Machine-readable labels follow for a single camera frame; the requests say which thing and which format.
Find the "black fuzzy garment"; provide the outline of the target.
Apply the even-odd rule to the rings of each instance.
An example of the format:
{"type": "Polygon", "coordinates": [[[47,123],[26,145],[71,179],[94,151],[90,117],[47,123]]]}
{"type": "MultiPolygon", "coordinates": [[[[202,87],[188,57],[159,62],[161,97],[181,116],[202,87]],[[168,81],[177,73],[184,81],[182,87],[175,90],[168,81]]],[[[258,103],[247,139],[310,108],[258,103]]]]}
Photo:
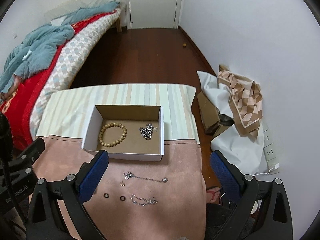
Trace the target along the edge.
{"type": "Polygon", "coordinates": [[[235,219],[235,210],[207,203],[204,239],[245,239],[251,233],[255,220],[235,219]]]}

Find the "pink slipper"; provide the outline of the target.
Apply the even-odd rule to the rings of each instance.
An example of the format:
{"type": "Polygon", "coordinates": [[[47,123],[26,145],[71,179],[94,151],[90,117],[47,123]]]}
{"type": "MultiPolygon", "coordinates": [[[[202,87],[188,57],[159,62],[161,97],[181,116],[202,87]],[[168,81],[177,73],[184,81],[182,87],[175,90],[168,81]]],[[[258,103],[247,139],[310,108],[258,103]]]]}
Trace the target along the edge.
{"type": "Polygon", "coordinates": [[[211,187],[206,191],[206,202],[209,204],[221,204],[221,199],[225,193],[221,192],[221,188],[218,186],[211,187]]]}

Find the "white plastic bag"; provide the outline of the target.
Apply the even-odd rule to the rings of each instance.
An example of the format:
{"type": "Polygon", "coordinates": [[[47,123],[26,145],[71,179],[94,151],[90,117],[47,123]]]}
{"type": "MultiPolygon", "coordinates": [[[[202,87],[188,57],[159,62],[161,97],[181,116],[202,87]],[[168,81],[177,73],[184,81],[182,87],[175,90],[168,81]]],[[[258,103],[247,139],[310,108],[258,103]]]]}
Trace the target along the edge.
{"type": "MultiPolygon", "coordinates": [[[[230,92],[226,85],[217,83],[217,77],[207,72],[197,71],[202,92],[209,101],[217,107],[221,114],[233,118],[234,115],[229,106],[230,92]]],[[[254,175],[259,172],[263,159],[264,132],[259,129],[256,140],[250,137],[242,137],[232,125],[220,135],[215,137],[210,147],[212,151],[219,150],[229,163],[235,165],[242,174],[254,175]]]]}

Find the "white power strip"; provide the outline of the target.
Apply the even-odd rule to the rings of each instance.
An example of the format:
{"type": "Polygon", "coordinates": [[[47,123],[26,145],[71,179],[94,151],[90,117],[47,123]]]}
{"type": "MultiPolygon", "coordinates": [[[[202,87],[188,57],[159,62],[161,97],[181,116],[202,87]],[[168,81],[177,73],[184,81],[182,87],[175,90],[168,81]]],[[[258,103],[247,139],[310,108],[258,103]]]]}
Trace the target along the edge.
{"type": "Polygon", "coordinates": [[[278,152],[276,149],[276,145],[274,144],[274,139],[273,139],[273,133],[269,129],[268,125],[266,122],[262,122],[262,127],[263,127],[263,132],[264,132],[264,156],[266,160],[266,165],[267,165],[267,171],[268,169],[276,164],[279,163],[279,158],[278,158],[278,152]]]}

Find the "red bed cover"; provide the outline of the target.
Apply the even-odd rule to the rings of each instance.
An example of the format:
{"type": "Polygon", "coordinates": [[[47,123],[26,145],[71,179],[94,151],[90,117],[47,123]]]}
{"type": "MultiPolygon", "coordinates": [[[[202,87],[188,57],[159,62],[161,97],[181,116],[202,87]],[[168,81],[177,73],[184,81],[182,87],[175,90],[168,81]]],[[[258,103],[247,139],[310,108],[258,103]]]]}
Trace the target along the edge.
{"type": "Polygon", "coordinates": [[[34,140],[31,138],[29,129],[31,111],[65,45],[66,43],[58,47],[57,53],[47,70],[42,70],[20,83],[12,96],[1,104],[1,112],[7,117],[10,124],[14,148],[20,151],[24,150],[34,140]]]}

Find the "white cardboard box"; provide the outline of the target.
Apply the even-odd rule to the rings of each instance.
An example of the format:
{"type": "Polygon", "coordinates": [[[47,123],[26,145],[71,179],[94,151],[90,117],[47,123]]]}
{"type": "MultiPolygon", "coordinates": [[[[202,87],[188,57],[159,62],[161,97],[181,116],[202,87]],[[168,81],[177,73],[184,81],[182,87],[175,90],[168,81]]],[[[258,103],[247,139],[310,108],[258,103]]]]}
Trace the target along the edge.
{"type": "Polygon", "coordinates": [[[164,157],[163,107],[94,105],[84,126],[81,148],[111,159],[161,161],[164,157]]]}

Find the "brown cardboard box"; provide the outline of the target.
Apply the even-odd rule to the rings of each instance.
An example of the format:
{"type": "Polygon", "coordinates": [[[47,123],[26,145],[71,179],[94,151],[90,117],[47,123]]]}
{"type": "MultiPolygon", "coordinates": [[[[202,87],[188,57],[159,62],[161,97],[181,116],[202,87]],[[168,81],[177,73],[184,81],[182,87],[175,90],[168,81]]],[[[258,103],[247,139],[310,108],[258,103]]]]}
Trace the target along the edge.
{"type": "Polygon", "coordinates": [[[197,95],[197,100],[204,132],[206,134],[215,138],[234,125],[234,120],[227,115],[221,114],[203,92],[197,95]]]}

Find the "beige patterned scarf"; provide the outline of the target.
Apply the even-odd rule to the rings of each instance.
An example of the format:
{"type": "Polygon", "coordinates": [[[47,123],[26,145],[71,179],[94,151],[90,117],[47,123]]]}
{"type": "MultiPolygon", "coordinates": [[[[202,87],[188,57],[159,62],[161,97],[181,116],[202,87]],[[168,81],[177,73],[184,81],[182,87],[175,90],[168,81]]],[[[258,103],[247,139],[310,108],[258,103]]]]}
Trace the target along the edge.
{"type": "Polygon", "coordinates": [[[242,137],[256,140],[263,118],[263,96],[255,81],[231,72],[227,66],[219,65],[218,84],[224,84],[229,91],[235,127],[242,137]]]}

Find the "checkered quilt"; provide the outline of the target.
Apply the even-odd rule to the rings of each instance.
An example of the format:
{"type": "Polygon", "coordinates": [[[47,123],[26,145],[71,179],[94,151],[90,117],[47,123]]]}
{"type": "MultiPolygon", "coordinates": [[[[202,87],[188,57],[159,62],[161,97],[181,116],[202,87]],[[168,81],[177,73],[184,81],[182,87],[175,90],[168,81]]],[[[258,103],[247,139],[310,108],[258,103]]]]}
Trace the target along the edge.
{"type": "Polygon", "coordinates": [[[110,27],[120,20],[121,9],[91,16],[72,25],[75,34],[62,48],[53,70],[41,89],[29,119],[31,138],[35,139],[44,110],[55,92],[68,89],[91,50],[110,27]]]}

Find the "teal blanket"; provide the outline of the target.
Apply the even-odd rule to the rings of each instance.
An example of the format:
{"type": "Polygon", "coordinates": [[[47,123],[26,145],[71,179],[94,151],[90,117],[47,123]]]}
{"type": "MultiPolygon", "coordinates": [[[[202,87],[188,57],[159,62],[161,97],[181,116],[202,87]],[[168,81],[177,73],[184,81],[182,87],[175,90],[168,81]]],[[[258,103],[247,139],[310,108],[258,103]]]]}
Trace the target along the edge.
{"type": "Polygon", "coordinates": [[[8,55],[1,74],[1,93],[8,93],[15,80],[26,80],[42,70],[47,70],[58,46],[75,35],[72,24],[92,16],[113,12],[119,3],[112,1],[97,7],[80,8],[58,18],[60,23],[44,24],[31,31],[8,55]]]}

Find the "white door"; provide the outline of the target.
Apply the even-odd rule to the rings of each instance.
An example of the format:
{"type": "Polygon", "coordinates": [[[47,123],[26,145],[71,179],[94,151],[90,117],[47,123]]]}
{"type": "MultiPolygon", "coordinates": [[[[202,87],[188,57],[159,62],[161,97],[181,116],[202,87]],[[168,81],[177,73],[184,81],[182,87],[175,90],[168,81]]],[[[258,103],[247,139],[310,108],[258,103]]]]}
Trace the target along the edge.
{"type": "Polygon", "coordinates": [[[182,0],[127,0],[127,28],[176,29],[182,0]]]}

